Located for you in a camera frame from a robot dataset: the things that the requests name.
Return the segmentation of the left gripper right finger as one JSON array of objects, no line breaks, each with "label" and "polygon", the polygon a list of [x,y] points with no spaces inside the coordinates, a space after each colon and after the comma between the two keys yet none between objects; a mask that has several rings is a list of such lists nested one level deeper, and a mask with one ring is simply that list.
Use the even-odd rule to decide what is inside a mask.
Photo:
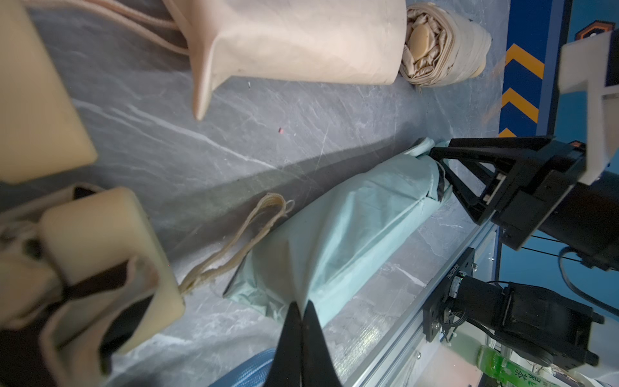
[{"label": "left gripper right finger", "polygon": [[301,385],[342,387],[330,358],[317,311],[308,301],[301,321]]}]

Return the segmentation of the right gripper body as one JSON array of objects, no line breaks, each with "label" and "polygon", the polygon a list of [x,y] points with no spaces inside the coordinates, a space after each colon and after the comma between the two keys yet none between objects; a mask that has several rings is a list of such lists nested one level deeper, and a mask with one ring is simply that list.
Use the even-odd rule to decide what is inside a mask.
[{"label": "right gripper body", "polygon": [[555,140],[543,148],[550,159],[496,212],[503,244],[519,250],[540,230],[575,250],[585,266],[618,269],[618,175],[606,170],[590,185],[579,182],[585,150]]}]

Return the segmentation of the cream umbrella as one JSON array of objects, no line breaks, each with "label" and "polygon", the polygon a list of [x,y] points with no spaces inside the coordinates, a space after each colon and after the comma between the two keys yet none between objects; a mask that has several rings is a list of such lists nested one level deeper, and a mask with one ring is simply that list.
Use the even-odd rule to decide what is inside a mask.
[{"label": "cream umbrella", "polygon": [[29,7],[74,6],[107,18],[156,45],[187,55],[151,26],[175,30],[119,1],[1,3],[1,180],[20,184],[92,164],[98,153],[53,61],[27,14]]}]

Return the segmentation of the mint green umbrella sleeve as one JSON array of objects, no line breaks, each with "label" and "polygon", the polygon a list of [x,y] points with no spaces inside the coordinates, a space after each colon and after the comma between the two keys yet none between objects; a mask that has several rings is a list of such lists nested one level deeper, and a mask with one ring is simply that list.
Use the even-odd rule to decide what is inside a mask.
[{"label": "mint green umbrella sleeve", "polygon": [[280,323],[290,303],[313,303],[326,325],[450,198],[434,146],[420,139],[298,211],[251,249],[224,298]]}]

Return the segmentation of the beige umbrella sleeve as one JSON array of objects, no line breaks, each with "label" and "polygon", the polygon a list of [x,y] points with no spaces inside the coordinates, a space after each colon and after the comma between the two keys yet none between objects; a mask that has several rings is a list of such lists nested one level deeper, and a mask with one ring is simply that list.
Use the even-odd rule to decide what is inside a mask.
[{"label": "beige umbrella sleeve", "polygon": [[230,77],[390,85],[406,35],[403,1],[167,1],[185,37],[193,113]]}]

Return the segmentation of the pale yellow sleeved umbrella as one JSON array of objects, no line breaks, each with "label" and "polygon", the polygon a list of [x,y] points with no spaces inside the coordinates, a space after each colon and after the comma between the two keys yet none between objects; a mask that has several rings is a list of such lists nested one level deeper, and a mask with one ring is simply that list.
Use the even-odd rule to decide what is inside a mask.
[{"label": "pale yellow sleeved umbrella", "polygon": [[185,313],[293,203],[266,194],[219,251],[178,281],[137,196],[75,184],[1,215],[1,383],[99,386],[112,356]]}]

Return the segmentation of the light blue sleeved umbrella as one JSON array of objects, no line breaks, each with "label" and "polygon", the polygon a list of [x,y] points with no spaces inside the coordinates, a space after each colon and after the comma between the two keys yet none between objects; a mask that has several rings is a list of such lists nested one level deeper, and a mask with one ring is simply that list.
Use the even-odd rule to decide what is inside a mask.
[{"label": "light blue sleeved umbrella", "polygon": [[269,375],[275,354],[275,348],[260,352],[219,378],[211,384],[211,387],[263,386]]}]

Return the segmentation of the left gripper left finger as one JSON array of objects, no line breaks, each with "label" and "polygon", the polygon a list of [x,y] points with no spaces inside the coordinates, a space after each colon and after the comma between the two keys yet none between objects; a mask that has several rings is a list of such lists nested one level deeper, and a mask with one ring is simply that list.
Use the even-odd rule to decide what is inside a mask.
[{"label": "left gripper left finger", "polygon": [[301,385],[301,329],[301,313],[298,304],[292,302],[264,387],[298,387]]}]

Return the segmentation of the beige sleeved umbrella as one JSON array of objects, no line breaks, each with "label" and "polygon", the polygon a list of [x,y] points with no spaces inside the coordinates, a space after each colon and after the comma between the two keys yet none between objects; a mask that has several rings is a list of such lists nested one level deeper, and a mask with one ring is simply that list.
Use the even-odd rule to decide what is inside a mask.
[{"label": "beige sleeved umbrella", "polygon": [[418,87],[453,85],[485,69],[492,37],[480,24],[434,3],[407,8],[400,74]]}]

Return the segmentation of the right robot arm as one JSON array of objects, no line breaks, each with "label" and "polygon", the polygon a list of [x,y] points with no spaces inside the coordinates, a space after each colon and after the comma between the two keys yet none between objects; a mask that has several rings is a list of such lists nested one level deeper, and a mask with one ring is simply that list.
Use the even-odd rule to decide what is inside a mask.
[{"label": "right robot arm", "polygon": [[[556,238],[582,265],[618,267],[618,176],[602,171],[590,183],[586,147],[550,137],[454,139],[431,156],[477,224],[501,229],[501,242],[518,250],[535,232]],[[459,161],[483,184],[474,193],[447,167]],[[423,307],[423,332],[433,340],[470,323],[529,361],[570,370],[596,367],[589,345],[610,306],[582,294],[579,301],[546,288],[510,282],[499,287],[472,275],[468,248]]]}]

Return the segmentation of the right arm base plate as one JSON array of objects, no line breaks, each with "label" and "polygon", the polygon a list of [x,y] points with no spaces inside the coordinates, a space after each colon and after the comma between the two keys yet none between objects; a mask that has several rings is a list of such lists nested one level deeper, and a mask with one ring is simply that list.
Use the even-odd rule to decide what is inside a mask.
[{"label": "right arm base plate", "polygon": [[465,248],[423,304],[422,329],[428,342],[449,325],[447,310],[453,305],[462,278],[473,274],[475,253],[475,248]]}]

